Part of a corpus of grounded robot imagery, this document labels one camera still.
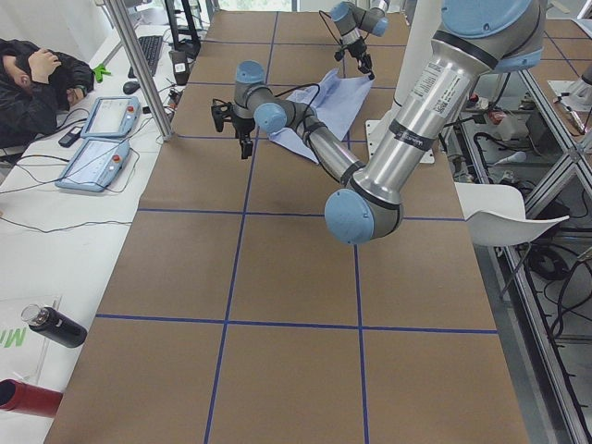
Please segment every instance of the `keyboard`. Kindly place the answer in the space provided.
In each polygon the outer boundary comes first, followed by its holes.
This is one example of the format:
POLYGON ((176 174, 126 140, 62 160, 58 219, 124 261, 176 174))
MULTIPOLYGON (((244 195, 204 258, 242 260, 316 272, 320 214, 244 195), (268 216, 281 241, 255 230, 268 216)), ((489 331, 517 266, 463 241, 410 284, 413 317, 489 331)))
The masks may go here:
MULTIPOLYGON (((160 48, 163 45, 163 37, 162 35, 145 35, 140 37, 138 41, 140 42, 140 46, 142 47, 142 51, 148 62, 148 68, 150 68, 150 72, 154 76, 156 74, 156 67, 158 66, 158 59, 160 58, 160 48)), ((132 67, 129 67, 128 77, 130 79, 135 79, 136 77, 132 67)))

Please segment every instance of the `computer mouse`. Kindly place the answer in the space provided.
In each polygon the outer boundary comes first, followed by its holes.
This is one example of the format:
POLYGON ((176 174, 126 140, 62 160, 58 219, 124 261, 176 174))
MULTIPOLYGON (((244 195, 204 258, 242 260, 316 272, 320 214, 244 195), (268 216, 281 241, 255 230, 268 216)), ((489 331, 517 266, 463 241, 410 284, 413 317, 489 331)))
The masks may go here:
POLYGON ((137 81, 126 81, 123 84, 123 93, 129 95, 134 94, 136 91, 140 89, 140 83, 137 81))

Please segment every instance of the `window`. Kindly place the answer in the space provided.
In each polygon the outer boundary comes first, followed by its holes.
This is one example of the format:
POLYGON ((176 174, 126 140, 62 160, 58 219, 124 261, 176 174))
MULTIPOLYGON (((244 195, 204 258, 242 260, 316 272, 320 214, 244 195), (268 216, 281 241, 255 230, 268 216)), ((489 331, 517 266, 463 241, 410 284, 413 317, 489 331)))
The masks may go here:
POLYGON ((220 0, 222 9, 242 11, 291 11, 292 0, 220 0))

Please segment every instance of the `sticker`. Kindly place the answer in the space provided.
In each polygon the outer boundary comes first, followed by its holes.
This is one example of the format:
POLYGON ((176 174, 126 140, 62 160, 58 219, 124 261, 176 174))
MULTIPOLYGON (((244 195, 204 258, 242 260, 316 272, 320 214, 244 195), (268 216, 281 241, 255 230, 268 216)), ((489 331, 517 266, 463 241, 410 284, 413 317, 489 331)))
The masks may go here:
POLYGON ((430 111, 447 118, 458 100, 465 94, 469 83, 468 78, 452 69, 428 63, 415 83, 411 96, 415 100, 425 102, 425 107, 430 111))
POLYGON ((395 135, 395 139, 414 146, 418 150, 429 151, 434 143, 434 139, 415 134, 410 129, 403 127, 397 120, 393 120, 388 129, 395 135))

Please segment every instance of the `light blue joint cap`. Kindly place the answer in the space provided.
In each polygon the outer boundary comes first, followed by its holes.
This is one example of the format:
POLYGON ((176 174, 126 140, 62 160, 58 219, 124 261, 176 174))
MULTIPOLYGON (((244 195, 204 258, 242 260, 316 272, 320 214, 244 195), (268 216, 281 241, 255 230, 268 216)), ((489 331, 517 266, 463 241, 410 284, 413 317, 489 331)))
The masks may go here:
POLYGON ((325 222, 339 241, 365 243, 374 234, 374 217, 368 203, 352 190, 335 191, 325 204, 325 222))
POLYGON ((253 60, 240 62, 237 67, 236 81, 240 83, 262 83, 265 80, 265 71, 259 63, 253 60))
POLYGON ((539 49, 530 54, 517 55, 511 58, 502 58, 496 65, 496 68, 492 71, 494 74, 500 74, 502 72, 513 72, 520 71, 521 69, 529 69, 540 62, 540 58, 543 56, 543 50, 539 49))
POLYGON ((337 6, 334 6, 329 14, 331 15, 331 19, 333 21, 340 21, 348 15, 348 12, 350 12, 348 2, 341 2, 337 6))
POLYGON ((255 122, 267 134, 278 132, 286 126, 288 117, 286 111, 278 104, 262 104, 257 106, 253 114, 255 122))
POLYGON ((372 34, 376 37, 382 37, 385 35, 387 28, 389 27, 389 19, 386 17, 381 18, 372 30, 372 34))
POLYGON ((518 20, 532 0, 443 0, 442 22, 464 39, 497 34, 518 20))

